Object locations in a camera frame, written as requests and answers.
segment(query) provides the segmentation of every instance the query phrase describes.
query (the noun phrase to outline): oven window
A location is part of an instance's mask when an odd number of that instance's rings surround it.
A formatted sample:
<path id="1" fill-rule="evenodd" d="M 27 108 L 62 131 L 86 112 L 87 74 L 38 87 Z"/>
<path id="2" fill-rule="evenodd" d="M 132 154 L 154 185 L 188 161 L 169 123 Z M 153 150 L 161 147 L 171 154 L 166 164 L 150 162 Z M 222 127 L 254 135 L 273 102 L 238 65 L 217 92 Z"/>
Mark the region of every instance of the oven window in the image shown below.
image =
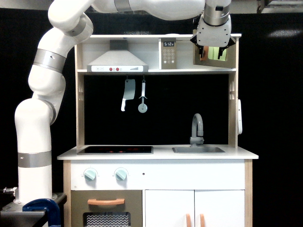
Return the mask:
<path id="1" fill-rule="evenodd" d="M 84 227 L 127 227 L 131 226 L 129 212 L 88 212 L 83 214 Z"/>

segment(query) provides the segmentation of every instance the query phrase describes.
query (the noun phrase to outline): pizza cutter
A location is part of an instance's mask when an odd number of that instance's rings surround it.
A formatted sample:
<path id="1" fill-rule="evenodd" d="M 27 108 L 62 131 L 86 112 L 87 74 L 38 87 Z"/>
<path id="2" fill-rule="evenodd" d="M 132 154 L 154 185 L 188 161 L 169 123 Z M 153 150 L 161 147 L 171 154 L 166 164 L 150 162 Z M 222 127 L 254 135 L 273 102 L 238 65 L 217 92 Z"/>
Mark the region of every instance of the pizza cutter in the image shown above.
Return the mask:
<path id="1" fill-rule="evenodd" d="M 142 98 L 142 103 L 138 106 L 138 110 L 141 113 L 145 113 L 147 111 L 147 105 L 144 104 L 144 98 L 147 99 L 147 97 L 145 97 L 145 80 L 142 81 L 142 93 L 140 98 Z"/>

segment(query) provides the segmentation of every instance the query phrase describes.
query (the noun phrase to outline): ceiling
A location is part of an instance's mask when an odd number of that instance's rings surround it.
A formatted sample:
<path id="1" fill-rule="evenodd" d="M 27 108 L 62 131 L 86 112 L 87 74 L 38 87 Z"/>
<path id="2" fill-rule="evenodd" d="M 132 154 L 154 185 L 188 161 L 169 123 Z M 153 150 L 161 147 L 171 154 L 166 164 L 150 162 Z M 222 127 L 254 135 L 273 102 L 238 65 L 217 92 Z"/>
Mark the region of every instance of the ceiling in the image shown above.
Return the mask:
<path id="1" fill-rule="evenodd" d="M 53 0 L 0 0 L 0 8 L 48 10 L 52 2 Z M 303 12 L 303 0 L 232 0 L 230 12 L 232 14 Z"/>

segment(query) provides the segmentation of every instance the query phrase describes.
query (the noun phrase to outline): black backdrop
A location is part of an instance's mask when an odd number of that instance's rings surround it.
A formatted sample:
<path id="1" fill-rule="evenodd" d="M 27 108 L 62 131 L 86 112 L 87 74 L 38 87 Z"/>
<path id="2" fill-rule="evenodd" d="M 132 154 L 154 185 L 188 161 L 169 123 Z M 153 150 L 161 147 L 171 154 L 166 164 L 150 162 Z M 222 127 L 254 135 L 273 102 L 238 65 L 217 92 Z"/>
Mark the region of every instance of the black backdrop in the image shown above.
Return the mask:
<path id="1" fill-rule="evenodd" d="M 88 16 L 94 34 L 190 34 L 194 28 L 192 20 L 169 22 L 148 15 Z M 0 189 L 18 185 L 14 111 L 32 95 L 27 77 L 39 40 L 50 28 L 46 11 L 0 9 Z M 253 161 L 253 224 L 303 226 L 303 14 L 232 15 L 232 32 L 242 34 L 239 146 L 259 155 Z M 54 192 L 63 191 L 62 161 L 56 157 L 76 144 L 73 50 L 63 75 L 66 92 L 51 126 Z M 138 98 L 142 78 L 133 78 Z M 141 114 L 139 99 L 129 101 L 125 113 L 119 111 L 125 77 L 86 77 L 86 143 L 188 143 L 195 113 L 203 117 L 205 143 L 227 142 L 226 75 L 145 79 L 149 110 Z"/>

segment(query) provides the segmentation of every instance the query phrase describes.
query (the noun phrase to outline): white cabinet door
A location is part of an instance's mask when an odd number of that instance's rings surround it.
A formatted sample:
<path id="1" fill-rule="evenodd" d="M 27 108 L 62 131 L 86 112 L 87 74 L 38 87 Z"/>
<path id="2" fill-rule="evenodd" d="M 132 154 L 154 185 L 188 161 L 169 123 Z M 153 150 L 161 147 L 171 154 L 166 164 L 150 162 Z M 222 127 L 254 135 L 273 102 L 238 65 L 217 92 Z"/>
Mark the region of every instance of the white cabinet door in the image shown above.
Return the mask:
<path id="1" fill-rule="evenodd" d="M 200 214 L 205 227 L 244 227 L 244 190 L 195 191 L 195 222 L 201 227 Z"/>
<path id="2" fill-rule="evenodd" d="M 187 227 L 187 214 L 194 226 L 195 194 L 190 191 L 146 190 L 146 227 Z"/>

